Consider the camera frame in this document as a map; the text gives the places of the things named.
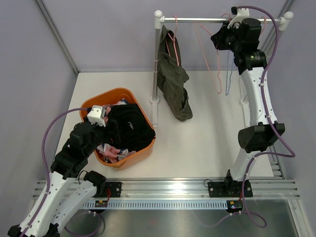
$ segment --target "perforated metal strip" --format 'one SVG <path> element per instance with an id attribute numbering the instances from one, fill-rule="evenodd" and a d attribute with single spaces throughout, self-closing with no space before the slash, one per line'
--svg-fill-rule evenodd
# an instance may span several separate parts
<path id="1" fill-rule="evenodd" d="M 107 207 L 96 207 L 96 200 L 87 201 L 82 209 L 124 209 L 124 210 L 226 210 L 225 200 L 110 200 Z"/>

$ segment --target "pile of clothes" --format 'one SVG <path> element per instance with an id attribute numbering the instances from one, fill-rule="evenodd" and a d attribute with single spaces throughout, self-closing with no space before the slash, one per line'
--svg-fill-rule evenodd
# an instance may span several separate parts
<path id="1" fill-rule="evenodd" d="M 147 123 L 137 104 L 129 104 L 125 99 L 114 105 L 104 105 L 104 121 L 118 123 L 120 143 L 103 143 L 97 150 L 104 162 L 115 163 L 149 146 L 155 139 L 155 131 Z"/>

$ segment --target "orange laundry basket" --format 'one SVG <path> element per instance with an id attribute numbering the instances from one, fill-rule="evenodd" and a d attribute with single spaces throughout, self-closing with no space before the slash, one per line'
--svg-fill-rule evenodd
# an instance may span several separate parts
<path id="1" fill-rule="evenodd" d="M 105 92 L 101 95 L 97 95 L 97 96 L 85 101 L 81 107 L 87 108 L 87 107 L 92 107 L 94 105 L 101 105 L 101 106 L 102 105 L 113 105 L 122 99 L 127 100 L 129 103 L 138 104 L 138 107 L 142 111 L 147 123 L 153 129 L 153 125 L 151 124 L 151 122 L 147 118 L 143 109 L 140 107 L 140 105 L 137 102 L 136 98 L 134 97 L 133 93 L 130 90 L 125 89 L 125 88 L 116 88 L 116 89 L 110 90 L 108 92 Z M 87 111 L 80 111 L 80 117 L 81 117 L 82 121 L 86 115 L 87 115 Z M 126 158 L 124 158 L 116 163 L 106 163 L 106 162 L 102 161 L 103 155 L 100 154 L 98 151 L 95 151 L 95 155 L 97 156 L 98 161 L 103 165 L 114 167 L 114 168 L 117 168 L 119 170 L 126 169 L 126 168 L 130 167 L 131 165 L 147 158 L 153 150 L 154 142 L 155 142 L 155 140 L 153 140 L 148 147 L 146 147 L 146 148 L 136 152 L 135 154 L 128 156 L 128 157 L 126 157 Z"/>

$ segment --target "clothing rack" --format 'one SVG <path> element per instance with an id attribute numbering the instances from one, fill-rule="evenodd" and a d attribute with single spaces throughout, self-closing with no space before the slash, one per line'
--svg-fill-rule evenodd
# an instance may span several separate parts
<path id="1" fill-rule="evenodd" d="M 284 31 L 290 21 L 293 18 L 292 12 L 287 12 L 283 17 L 275 19 L 276 23 L 279 25 L 279 30 Z M 273 23 L 271 19 L 258 19 L 261 23 L 266 21 L 267 24 Z M 228 23 L 229 18 L 174 18 L 174 17 L 165 17 L 162 14 L 162 11 L 155 11 L 155 59 L 154 59 L 154 83 L 153 83 L 153 96 L 150 98 L 150 103 L 152 105 L 152 123 L 153 127 L 158 126 L 158 103 L 159 98 L 157 96 L 157 74 L 158 74 L 158 61 L 159 61 L 159 39 L 160 39 L 160 30 L 163 23 L 170 22 L 178 23 Z"/>

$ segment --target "white pole connector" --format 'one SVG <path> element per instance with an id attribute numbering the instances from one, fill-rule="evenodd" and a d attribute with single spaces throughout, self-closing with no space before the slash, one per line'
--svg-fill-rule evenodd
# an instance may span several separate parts
<path id="1" fill-rule="evenodd" d="M 288 11 L 281 17 L 281 22 L 278 26 L 279 31 L 285 31 L 287 28 L 288 23 L 290 23 L 291 19 L 293 18 L 294 14 L 291 11 Z"/>
<path id="2" fill-rule="evenodd" d="M 162 11 L 160 10 L 155 11 L 155 28 L 156 29 L 161 28 L 161 23 L 160 23 L 161 18 L 162 18 Z"/>

